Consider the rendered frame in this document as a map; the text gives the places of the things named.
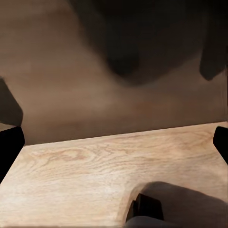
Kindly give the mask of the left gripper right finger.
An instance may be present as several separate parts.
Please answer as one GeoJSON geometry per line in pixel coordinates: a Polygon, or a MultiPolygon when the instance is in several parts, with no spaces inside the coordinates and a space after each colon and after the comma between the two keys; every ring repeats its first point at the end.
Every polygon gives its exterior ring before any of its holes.
{"type": "Polygon", "coordinates": [[[213,144],[228,165],[228,128],[221,126],[216,127],[213,144]]]}

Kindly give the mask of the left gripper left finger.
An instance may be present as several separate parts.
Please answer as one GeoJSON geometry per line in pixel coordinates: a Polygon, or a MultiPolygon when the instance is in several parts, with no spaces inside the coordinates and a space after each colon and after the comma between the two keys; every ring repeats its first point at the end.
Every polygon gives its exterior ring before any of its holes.
{"type": "Polygon", "coordinates": [[[25,144],[20,126],[0,132],[0,184],[25,144]]]}

